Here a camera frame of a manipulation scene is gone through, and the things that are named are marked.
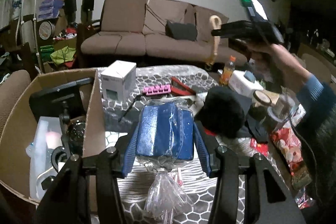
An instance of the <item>person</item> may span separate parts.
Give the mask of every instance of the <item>person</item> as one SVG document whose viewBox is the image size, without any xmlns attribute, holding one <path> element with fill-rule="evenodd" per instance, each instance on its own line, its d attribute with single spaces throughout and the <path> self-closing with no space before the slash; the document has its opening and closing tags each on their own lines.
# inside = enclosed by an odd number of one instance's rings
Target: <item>person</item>
<svg viewBox="0 0 336 224">
<path fill-rule="evenodd" d="M 306 111 L 294 132 L 302 143 L 302 157 L 313 180 L 309 195 L 316 206 L 302 213 L 307 223 L 330 223 L 336 216 L 336 95 L 283 46 L 248 44 L 248 48 L 271 56 L 286 87 L 296 93 Z"/>
</svg>

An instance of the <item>pink plastic object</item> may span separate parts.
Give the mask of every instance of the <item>pink plastic object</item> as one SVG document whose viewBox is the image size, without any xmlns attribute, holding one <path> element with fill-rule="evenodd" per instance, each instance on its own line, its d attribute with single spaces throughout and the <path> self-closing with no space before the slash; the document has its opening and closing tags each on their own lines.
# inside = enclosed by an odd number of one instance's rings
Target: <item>pink plastic object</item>
<svg viewBox="0 0 336 224">
<path fill-rule="evenodd" d="M 165 94 L 170 93 L 170 84 L 167 85 L 152 85 L 146 86 L 143 88 L 142 93 L 146 96 L 158 95 L 158 94 Z"/>
</svg>

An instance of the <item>sweater cuff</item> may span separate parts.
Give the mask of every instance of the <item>sweater cuff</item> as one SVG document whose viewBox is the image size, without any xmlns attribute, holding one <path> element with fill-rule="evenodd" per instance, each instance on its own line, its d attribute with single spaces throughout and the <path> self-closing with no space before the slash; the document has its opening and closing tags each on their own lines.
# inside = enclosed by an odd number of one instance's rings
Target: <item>sweater cuff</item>
<svg viewBox="0 0 336 224">
<path fill-rule="evenodd" d="M 323 85 L 312 75 L 303 88 L 296 94 L 305 111 L 308 113 L 322 93 Z"/>
</svg>

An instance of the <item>clear plastic container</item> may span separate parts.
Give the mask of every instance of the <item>clear plastic container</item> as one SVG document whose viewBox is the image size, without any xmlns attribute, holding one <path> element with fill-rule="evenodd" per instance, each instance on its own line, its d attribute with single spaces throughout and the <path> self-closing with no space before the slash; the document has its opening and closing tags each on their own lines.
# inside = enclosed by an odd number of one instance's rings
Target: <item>clear plastic container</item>
<svg viewBox="0 0 336 224">
<path fill-rule="evenodd" d="M 49 176 L 56 176 L 57 172 L 51 164 L 53 150 L 62 145 L 61 126 L 59 118 L 40 117 L 37 124 L 33 144 L 30 144 L 26 152 L 30 160 L 30 197 L 41 200 L 45 190 L 41 182 Z"/>
<path fill-rule="evenodd" d="M 221 85 L 228 85 L 230 77 L 235 70 L 236 67 L 236 58 L 234 56 L 230 56 L 229 61 L 225 63 L 223 73 L 220 76 L 219 83 Z"/>
</svg>

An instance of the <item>dark throw pillow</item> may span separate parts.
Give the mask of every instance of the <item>dark throw pillow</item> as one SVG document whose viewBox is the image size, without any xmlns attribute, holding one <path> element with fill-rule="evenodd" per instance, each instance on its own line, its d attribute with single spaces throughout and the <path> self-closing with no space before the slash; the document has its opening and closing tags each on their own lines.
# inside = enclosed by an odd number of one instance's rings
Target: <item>dark throw pillow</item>
<svg viewBox="0 0 336 224">
<path fill-rule="evenodd" d="M 197 28 L 194 24 L 173 23 L 167 20 L 166 36 L 176 40 L 195 41 L 197 38 Z"/>
</svg>

